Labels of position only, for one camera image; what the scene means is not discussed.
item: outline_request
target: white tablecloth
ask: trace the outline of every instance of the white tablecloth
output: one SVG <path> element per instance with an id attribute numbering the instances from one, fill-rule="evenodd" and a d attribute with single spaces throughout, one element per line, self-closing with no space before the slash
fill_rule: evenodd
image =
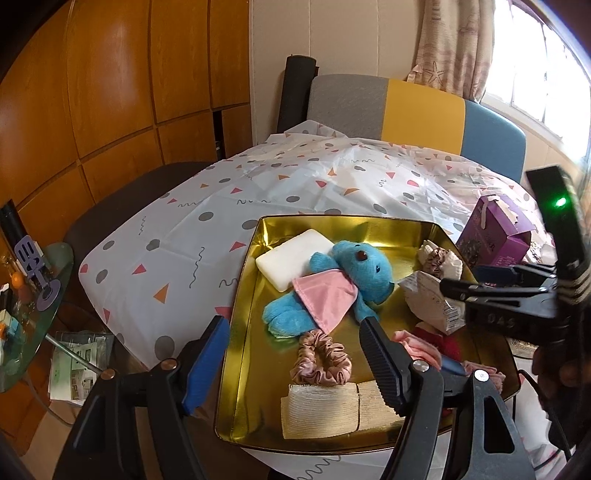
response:
<path id="1" fill-rule="evenodd" d="M 428 220 L 455 241 L 478 198 L 489 193 L 507 194 L 536 226 L 538 247 L 549 243 L 535 202 L 514 181 L 457 155 L 351 139 L 307 121 L 208 167 L 148 205 L 89 253 L 79 278 L 110 330 L 152 367 L 199 338 L 215 314 L 230 317 L 260 217 L 344 213 Z M 438 446 L 433 475 L 445 450 Z M 319 473 L 306 469 L 321 469 L 322 480 L 379 478 L 388 456 L 335 462 L 253 455 L 308 480 Z M 294 461 L 307 467 L 294 469 Z"/>

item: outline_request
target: curtain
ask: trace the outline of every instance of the curtain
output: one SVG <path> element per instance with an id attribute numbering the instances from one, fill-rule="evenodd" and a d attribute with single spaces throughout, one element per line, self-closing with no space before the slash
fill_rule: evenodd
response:
<path id="1" fill-rule="evenodd" d="M 479 102 L 491 68 L 495 0 L 426 0 L 407 81 Z"/>

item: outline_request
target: screw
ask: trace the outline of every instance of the screw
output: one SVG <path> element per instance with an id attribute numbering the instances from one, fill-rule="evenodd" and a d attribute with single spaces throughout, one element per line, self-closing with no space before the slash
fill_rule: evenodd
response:
<path id="1" fill-rule="evenodd" d="M 415 360 L 413 362 L 413 368 L 417 372 L 426 372 L 429 370 L 429 364 L 425 360 Z"/>
<path id="2" fill-rule="evenodd" d="M 486 373 L 484 370 L 476 370 L 474 372 L 474 377 L 481 382 L 486 382 L 489 378 L 488 373 Z"/>
<path id="3" fill-rule="evenodd" d="M 103 372 L 100 374 L 100 377 L 103 380 L 113 380 L 115 377 L 115 370 L 113 370 L 112 368 L 108 368 L 107 370 L 103 370 Z"/>
<path id="4" fill-rule="evenodd" d="M 160 363 L 160 368 L 166 371 L 174 370 L 177 366 L 178 363 L 174 358 L 167 358 Z"/>

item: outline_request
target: cable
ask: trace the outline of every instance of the cable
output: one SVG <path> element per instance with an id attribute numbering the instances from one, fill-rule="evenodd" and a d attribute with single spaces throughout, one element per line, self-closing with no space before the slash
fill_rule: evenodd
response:
<path id="1" fill-rule="evenodd" d="M 528 372 L 526 372 L 525 370 L 518 370 L 518 373 L 520 373 L 521 375 L 524 376 L 524 378 L 530 383 L 532 388 L 535 390 L 535 393 L 538 395 L 540 400 L 544 403 L 544 407 L 546 409 L 546 412 L 548 413 L 548 416 L 550 417 L 550 421 L 556 426 L 556 428 L 558 430 L 558 435 L 560 436 L 560 443 L 562 443 L 561 450 L 564 452 L 564 456 L 566 457 L 566 461 L 569 461 L 572 456 L 570 453 L 569 442 L 566 439 L 566 435 L 564 434 L 562 424 L 558 420 L 558 415 L 554 411 L 552 405 L 550 405 L 550 402 L 548 402 L 548 398 L 546 397 L 546 395 L 544 395 L 544 392 L 542 392 L 542 389 L 538 385 L 538 382 L 536 382 L 531 377 L 531 375 Z"/>
<path id="2" fill-rule="evenodd" d="M 554 460 L 558 454 L 562 452 L 562 450 L 560 450 L 559 448 L 557 448 L 554 453 L 552 455 L 550 455 L 546 460 L 544 460 L 541 464 L 537 465 L 534 467 L 534 472 L 537 472 L 538 470 L 540 470 L 541 468 L 544 468 L 546 465 L 548 465 L 552 460 Z"/>
<path id="3" fill-rule="evenodd" d="M 39 404 L 43 407 L 43 409 L 49 415 L 51 415 L 52 417 L 54 417 L 57 421 L 59 421 L 60 423 L 62 423 L 66 427 L 72 428 L 72 426 L 74 425 L 73 423 L 69 423 L 69 422 L 65 421 L 56 412 L 54 412 L 51 408 L 49 408 L 47 405 L 45 405 L 45 403 L 43 402 L 43 400 L 39 396 L 39 393 L 37 393 L 37 390 L 35 390 L 35 387 L 33 386 L 33 383 L 31 382 L 31 378 L 29 377 L 29 374 L 28 373 L 25 372 L 24 378 L 25 378 L 25 380 L 27 382 L 27 385 L 29 386 L 29 389 L 31 390 L 31 393 L 33 394 L 33 397 L 35 398 L 35 400 L 37 400 L 39 402 Z"/>

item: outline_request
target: table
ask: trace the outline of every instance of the table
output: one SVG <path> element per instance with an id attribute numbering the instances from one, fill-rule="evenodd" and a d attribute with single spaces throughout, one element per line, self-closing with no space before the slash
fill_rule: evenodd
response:
<path id="1" fill-rule="evenodd" d="M 4 363 L 0 365 L 0 393 L 9 390 L 25 375 L 44 339 L 64 350 L 68 355 L 74 356 L 76 360 L 84 362 L 88 368 L 92 367 L 92 370 L 98 370 L 93 365 L 86 365 L 87 362 L 84 359 L 68 350 L 47 333 L 70 281 L 74 253 L 70 245 L 64 242 L 49 245 L 44 249 L 44 253 L 51 265 L 53 275 L 61 282 L 60 292 L 53 304 L 43 312 L 39 312 L 35 306 L 20 308 L 18 312 L 13 312 L 13 316 L 21 325 L 19 333 L 24 337 L 24 341 L 13 341 L 10 347 L 4 350 Z"/>

